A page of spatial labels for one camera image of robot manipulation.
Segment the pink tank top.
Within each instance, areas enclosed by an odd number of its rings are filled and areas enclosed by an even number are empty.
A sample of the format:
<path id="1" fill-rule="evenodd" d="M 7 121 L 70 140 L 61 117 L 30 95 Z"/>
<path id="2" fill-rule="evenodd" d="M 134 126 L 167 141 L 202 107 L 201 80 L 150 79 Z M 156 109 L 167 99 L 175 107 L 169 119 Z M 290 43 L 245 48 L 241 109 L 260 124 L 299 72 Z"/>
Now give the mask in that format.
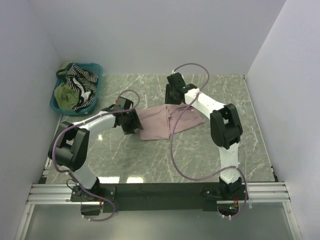
<path id="1" fill-rule="evenodd" d="M 186 108 L 186 104 L 164 104 L 161 106 L 138 109 L 137 115 L 143 129 L 139 137 L 143 141 L 168 140 L 173 133 L 194 128 L 205 121 L 194 107 Z"/>

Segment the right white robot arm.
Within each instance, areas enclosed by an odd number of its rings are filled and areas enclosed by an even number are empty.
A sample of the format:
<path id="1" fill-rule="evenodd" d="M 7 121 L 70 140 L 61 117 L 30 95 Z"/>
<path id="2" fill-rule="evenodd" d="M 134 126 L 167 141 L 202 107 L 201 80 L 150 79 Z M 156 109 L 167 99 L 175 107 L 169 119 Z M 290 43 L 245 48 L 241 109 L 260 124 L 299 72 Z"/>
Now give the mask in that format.
<path id="1" fill-rule="evenodd" d="M 216 190 L 208 190 L 205 194 L 213 196 L 217 200 L 232 200 L 245 190 L 242 182 L 245 178 L 239 170 L 238 150 L 242 124 L 237 108 L 233 104 L 224 104 L 204 94 L 194 84 L 186 84 L 179 72 L 174 72 L 167 77 L 168 84 L 165 88 L 165 103 L 186 104 L 173 125 L 172 132 L 181 117 L 191 108 L 195 108 L 210 121 L 210 136 L 218 147 L 220 156 L 220 168 L 218 171 L 219 183 Z"/>

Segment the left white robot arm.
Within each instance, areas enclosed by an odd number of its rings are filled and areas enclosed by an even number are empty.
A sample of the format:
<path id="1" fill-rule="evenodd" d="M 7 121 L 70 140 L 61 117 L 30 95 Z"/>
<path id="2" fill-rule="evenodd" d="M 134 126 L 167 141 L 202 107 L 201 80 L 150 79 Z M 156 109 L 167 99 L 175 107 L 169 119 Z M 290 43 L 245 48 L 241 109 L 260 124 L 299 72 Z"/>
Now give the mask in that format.
<path id="1" fill-rule="evenodd" d="M 125 135 L 142 129 L 135 107 L 132 100 L 119 96 L 114 104 L 92 117 L 74 123 L 63 121 L 58 126 L 48 157 L 57 172 L 65 173 L 75 181 L 88 201 L 94 201 L 102 195 L 100 180 L 86 163 L 90 137 L 118 126 Z"/>

